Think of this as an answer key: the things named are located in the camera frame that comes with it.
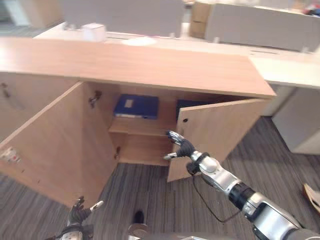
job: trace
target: black cable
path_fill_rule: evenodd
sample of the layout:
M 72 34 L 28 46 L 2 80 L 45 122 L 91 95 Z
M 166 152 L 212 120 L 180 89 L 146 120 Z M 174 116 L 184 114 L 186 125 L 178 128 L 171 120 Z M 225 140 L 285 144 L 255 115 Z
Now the black cable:
M 220 218 L 217 217 L 217 215 L 211 210 L 211 208 L 208 206 L 207 202 L 205 201 L 204 197 L 201 195 L 201 193 L 199 192 L 197 186 L 196 186 L 196 182 L 195 182 L 195 176 L 192 176 L 192 182 L 193 182 L 193 186 L 194 189 L 196 190 L 196 192 L 199 194 L 202 202 L 205 204 L 206 208 L 209 210 L 209 212 L 214 216 L 214 218 L 222 223 L 225 224 L 226 222 L 228 222 L 229 220 L 233 219 L 235 216 L 237 216 L 239 213 L 241 213 L 241 210 L 237 211 L 235 214 L 231 215 L 230 217 L 226 218 L 225 220 L 221 220 Z

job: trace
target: white sticker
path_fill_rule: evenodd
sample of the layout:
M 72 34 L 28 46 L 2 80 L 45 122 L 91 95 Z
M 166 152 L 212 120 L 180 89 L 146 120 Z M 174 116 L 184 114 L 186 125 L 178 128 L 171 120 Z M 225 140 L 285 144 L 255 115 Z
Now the white sticker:
M 130 109 L 130 108 L 132 108 L 133 104 L 134 104 L 134 100 L 133 99 L 127 99 L 125 101 L 124 107 Z

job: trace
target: robotic arm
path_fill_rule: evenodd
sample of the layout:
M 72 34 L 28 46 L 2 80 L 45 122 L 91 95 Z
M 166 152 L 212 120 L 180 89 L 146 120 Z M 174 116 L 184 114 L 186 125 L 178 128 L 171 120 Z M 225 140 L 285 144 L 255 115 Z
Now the robotic arm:
M 177 152 L 164 157 L 165 160 L 189 157 L 187 170 L 191 175 L 201 173 L 211 186 L 223 192 L 253 224 L 253 233 L 260 240 L 316 240 L 320 235 L 301 227 L 288 212 L 274 204 L 259 192 L 255 192 L 239 178 L 225 170 L 207 152 L 199 152 L 183 136 L 174 131 L 167 133 L 180 146 Z

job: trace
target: white box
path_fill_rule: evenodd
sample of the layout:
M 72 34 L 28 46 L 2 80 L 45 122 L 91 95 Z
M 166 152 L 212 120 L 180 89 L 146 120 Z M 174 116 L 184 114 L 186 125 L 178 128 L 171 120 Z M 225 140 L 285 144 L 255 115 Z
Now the white box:
M 82 26 L 83 39 L 89 42 L 103 42 L 106 39 L 106 27 L 103 24 L 89 23 Z

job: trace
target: wooden cabinet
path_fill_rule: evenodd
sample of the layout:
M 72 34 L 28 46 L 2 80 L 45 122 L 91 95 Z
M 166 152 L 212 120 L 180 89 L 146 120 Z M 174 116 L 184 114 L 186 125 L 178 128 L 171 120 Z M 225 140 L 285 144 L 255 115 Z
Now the wooden cabinet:
M 163 160 L 173 150 L 167 130 L 222 162 L 274 96 L 241 56 L 23 38 L 0 43 L 0 63 L 11 59 L 0 64 L 2 73 L 58 76 L 52 81 L 61 84 L 77 77 L 0 143 L 0 154 L 12 147 L 20 156 L 0 161 L 3 173 L 67 206 L 79 195 L 93 204 L 117 163 L 169 166 L 168 181 L 188 177 L 187 159 Z M 96 91 L 101 97 L 92 107 Z M 121 94 L 157 96 L 157 119 L 114 117 Z M 180 99 L 211 104 L 177 115 Z
M 76 83 L 56 76 L 0 75 L 0 142 Z

